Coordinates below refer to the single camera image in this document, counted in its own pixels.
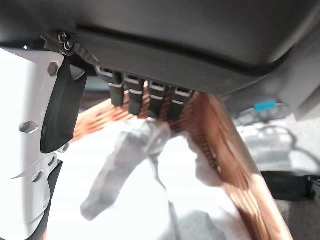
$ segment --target metal screw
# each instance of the metal screw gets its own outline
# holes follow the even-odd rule
[[[71,51],[75,46],[74,38],[70,37],[69,39],[67,39],[67,41],[63,44],[63,46],[66,51]]]
[[[58,33],[57,38],[61,44],[64,44],[69,39],[69,35],[67,33],[61,31]]]
[[[50,62],[48,67],[48,74],[50,76],[55,76],[57,75],[57,72],[58,72],[58,64],[55,61]]]

